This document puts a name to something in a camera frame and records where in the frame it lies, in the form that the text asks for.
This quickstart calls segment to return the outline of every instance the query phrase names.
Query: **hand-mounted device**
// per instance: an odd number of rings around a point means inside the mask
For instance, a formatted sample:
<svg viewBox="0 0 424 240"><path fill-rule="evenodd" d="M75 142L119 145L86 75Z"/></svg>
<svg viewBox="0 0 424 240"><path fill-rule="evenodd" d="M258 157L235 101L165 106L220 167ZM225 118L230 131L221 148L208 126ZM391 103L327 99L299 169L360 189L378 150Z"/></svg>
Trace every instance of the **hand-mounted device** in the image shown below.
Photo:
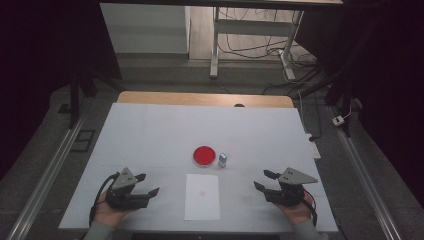
<svg viewBox="0 0 424 240"><path fill-rule="evenodd" d="M146 178L146 174L140 174L134 176L131 171L126 167L122 170L121 173L117 172L111 176L109 176L102 187L99 189L97 193L96 199L94 201L94 205L90 211L90 225L94 220L94 215L96 213L96 205L98 204L99 196L103 191L103 188L109 182L109 180L114 180L112 184L109 186L105 202L113 209L116 210L136 210L140 208L146 208L149 204L149 200L159 192L159 188L156 188L147 194L141 195L131 195L131 191L134 189L135 185Z"/></svg>
<svg viewBox="0 0 424 240"><path fill-rule="evenodd" d="M265 195L265 199L267 202L280 204L286 207L291 207L303 203L311 211L311 214L313 216L313 223L314 225L316 225L318 217L315 208L312 207L312 205L304 199L306 190L303 188L302 185L307 183L316 183L318 182L316 178L299 172L293 168L287 168L283 174L264 170L264 174L268 178L278 180L278 183L281 187L280 190L272 190L265 188L265 186L260 183L257 183L255 181L253 182L255 184L255 188Z"/></svg>

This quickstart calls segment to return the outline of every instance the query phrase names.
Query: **white tabletop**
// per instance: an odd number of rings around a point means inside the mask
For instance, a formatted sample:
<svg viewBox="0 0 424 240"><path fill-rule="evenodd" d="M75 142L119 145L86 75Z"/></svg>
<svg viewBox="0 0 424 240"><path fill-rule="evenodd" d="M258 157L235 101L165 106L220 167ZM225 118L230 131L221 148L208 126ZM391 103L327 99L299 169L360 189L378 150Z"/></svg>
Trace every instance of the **white tabletop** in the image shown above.
<svg viewBox="0 0 424 240"><path fill-rule="evenodd" d="M199 146L225 153L208 168L193 163ZM120 228L159 232L279 233L291 231L284 215L265 201L253 181L278 189L263 175L287 167L319 180L306 184L317 202L318 231L337 231L297 109L233 108L115 103L59 226L87 229L95 195L111 174L129 167L146 173L133 194L157 187L146 209L129 214ZM220 220L185 221L186 174L219 179Z"/></svg>

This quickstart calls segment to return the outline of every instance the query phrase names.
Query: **sheet of paper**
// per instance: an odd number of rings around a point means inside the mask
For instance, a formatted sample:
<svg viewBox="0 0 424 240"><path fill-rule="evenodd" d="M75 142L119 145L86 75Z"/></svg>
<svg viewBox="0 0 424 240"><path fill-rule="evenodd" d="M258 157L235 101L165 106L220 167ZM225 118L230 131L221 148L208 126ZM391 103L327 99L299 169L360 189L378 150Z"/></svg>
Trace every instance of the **sheet of paper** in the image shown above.
<svg viewBox="0 0 424 240"><path fill-rule="evenodd" d="M184 220L219 220L220 218L218 177L187 174Z"/></svg>

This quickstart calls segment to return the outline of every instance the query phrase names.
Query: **red plate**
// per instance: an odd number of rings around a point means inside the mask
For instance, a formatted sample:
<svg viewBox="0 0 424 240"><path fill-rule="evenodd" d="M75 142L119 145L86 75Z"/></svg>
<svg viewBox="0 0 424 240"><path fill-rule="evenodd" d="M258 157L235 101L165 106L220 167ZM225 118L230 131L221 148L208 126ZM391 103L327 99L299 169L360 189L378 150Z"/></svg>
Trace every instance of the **red plate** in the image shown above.
<svg viewBox="0 0 424 240"><path fill-rule="evenodd" d="M215 160L215 151L208 146L201 146L194 151L193 158L198 165L206 167Z"/></svg>

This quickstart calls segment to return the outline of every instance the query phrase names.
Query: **wooden floor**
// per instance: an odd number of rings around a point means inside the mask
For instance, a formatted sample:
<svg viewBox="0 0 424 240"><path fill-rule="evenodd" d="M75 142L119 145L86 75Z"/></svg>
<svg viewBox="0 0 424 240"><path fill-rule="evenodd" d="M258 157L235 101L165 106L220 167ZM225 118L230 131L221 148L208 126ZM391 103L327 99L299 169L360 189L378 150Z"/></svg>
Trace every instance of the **wooden floor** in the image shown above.
<svg viewBox="0 0 424 240"><path fill-rule="evenodd" d="M211 7L191 7L191 29L190 29L190 60L210 60L213 41L213 14L214 9ZM293 11L286 10L264 10L264 9L243 9L243 8L220 8L220 19L243 19L255 21L278 21L291 22ZM248 57L242 57L236 54L224 53L219 50L219 60L262 60L262 61L280 61L276 53L266 57L267 49L283 48L285 45L285 37L269 36L247 36L220 34L218 44L222 50L226 52L238 53ZM238 51L240 49L255 48L253 50ZM305 55L308 52L301 46L294 43L291 52L296 59L302 55L304 57L313 58L313 56Z"/></svg>

